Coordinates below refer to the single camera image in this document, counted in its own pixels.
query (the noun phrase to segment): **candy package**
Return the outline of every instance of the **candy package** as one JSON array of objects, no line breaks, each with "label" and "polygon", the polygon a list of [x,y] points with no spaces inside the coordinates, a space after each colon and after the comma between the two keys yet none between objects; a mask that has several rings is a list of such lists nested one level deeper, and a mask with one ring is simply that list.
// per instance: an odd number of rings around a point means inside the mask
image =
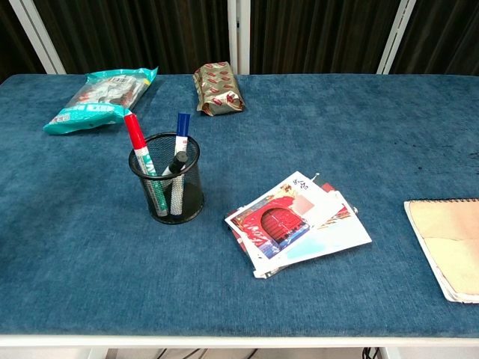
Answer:
[{"label": "candy package", "polygon": [[245,103],[228,62],[206,64],[193,75],[198,92],[198,111],[209,116],[242,111]]},{"label": "candy package", "polygon": [[148,89],[156,71],[108,70],[89,73],[87,82],[44,127],[52,135],[121,123]]}]

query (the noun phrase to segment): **marker cap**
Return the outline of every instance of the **marker cap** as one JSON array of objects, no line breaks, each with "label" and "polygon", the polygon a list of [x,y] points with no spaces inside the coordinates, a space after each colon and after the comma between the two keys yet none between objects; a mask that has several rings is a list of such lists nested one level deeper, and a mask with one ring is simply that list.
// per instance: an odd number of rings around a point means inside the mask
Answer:
[{"label": "marker cap", "polygon": [[135,150],[146,147],[147,143],[144,140],[141,132],[140,124],[135,114],[128,114],[125,116],[126,129],[128,129],[129,137],[132,140],[132,145]]},{"label": "marker cap", "polygon": [[178,112],[177,136],[186,137],[188,135],[189,114]]},{"label": "marker cap", "polygon": [[188,155],[185,151],[180,151],[177,153],[173,159],[173,162],[168,166],[170,172],[173,174],[177,174],[181,171],[181,168],[185,165],[188,161]]}]

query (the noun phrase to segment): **table edge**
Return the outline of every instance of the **table edge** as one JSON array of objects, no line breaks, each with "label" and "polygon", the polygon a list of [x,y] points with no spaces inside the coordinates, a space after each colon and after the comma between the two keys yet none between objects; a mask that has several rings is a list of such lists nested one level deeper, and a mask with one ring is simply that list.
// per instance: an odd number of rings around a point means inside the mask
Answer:
[{"label": "table edge", "polygon": [[0,335],[0,348],[340,348],[474,346],[479,338],[454,337],[181,337],[114,335]]}]

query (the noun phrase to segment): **red marker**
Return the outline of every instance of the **red marker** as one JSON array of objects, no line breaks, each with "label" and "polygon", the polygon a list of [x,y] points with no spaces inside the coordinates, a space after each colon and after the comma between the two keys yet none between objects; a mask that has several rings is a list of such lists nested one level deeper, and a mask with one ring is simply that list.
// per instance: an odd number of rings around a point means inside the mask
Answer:
[{"label": "red marker", "polygon": [[[129,114],[125,116],[125,124],[128,129],[129,138],[132,140],[133,149],[138,164],[140,165],[141,172],[148,176],[157,176],[155,166],[150,157],[150,151],[148,151],[147,143],[144,140],[136,115]],[[160,182],[147,180],[146,183],[153,204],[155,205],[156,214],[159,217],[166,216],[168,214],[168,205],[166,204],[165,195],[163,194]]]}]

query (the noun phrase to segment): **curtain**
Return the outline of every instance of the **curtain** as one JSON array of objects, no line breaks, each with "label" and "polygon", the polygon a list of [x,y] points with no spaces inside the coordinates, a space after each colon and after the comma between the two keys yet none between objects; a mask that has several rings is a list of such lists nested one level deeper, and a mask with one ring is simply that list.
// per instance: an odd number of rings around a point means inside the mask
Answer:
[{"label": "curtain", "polygon": [[479,1],[418,0],[391,73],[479,74]]},{"label": "curtain", "polygon": [[227,0],[34,0],[67,73],[229,61]]},{"label": "curtain", "polygon": [[17,73],[45,73],[8,1],[0,1],[0,83]]},{"label": "curtain", "polygon": [[251,73],[375,73],[400,0],[251,0]]}]

